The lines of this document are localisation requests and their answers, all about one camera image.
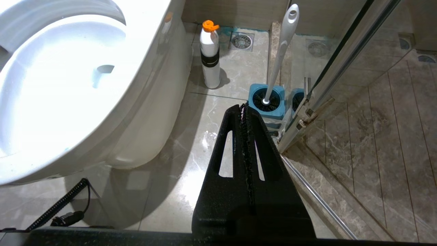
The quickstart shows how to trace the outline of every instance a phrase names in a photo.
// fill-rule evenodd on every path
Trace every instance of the cleaning bottle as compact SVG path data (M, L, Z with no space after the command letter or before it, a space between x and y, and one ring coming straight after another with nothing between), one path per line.
M203 76L205 85L214 89L220 85L220 50L219 35L217 29L219 25L214 25L212 21L205 21L202 24L200 33L200 53L202 59Z

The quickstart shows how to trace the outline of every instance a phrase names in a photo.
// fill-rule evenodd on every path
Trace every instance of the black label band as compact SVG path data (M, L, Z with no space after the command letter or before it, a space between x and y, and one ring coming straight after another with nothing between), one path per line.
M217 54L215 54L212 57L204 56L203 53L202 53L202 49L200 49L200 57L201 57L201 60L202 60L202 64L205 67L215 67L219 63L220 47L217 50Z

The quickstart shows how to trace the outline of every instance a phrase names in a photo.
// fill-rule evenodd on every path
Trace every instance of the floor drain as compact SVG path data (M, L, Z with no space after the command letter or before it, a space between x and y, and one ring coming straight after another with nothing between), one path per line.
M322 57L328 53L328 47L321 42L313 42L308 45L308 52L314 57Z
M232 39L232 44L238 49L247 49L252 44L252 40L247 35L237 35Z
M401 49L409 49L409 43L405 39L399 39L399 43L401 44Z
M232 32L231 41L229 42L230 49L252 51L255 35L252 33Z
M429 56L419 56L418 59L421 62L436 63L436 61Z

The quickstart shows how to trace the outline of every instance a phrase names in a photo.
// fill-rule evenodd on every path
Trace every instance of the coiled cable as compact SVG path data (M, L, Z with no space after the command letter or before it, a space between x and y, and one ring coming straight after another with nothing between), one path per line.
M26 230L31 231L36 229L45 223L47 223L51 218L53 218L61 209L63 209L69 202L73 200L75 196L79 194L85 187L88 186L88 204L85 211L88 209L90 204L90 182L86 178L82 178L79 183L77 183L65 196L63 196L59 201L57 201L53 206L51 206L43 215L41 215L35 222L33 222Z

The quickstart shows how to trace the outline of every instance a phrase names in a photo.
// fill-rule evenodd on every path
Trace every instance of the metal door frame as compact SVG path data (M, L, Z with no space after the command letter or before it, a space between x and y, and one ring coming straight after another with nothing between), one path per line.
M331 60L322 71L314 88L308 91L305 99L301 102L296 113L291 120L291 124L278 143L278 150L283 153L287 148L304 136L314 120L330 104L328 101L329 92L334 87L343 72L349 67L355 57L364 48L370 38L396 8L401 0L368 0L370 6L365 11L355 29L352 27L348 32L352 32L343 38Z

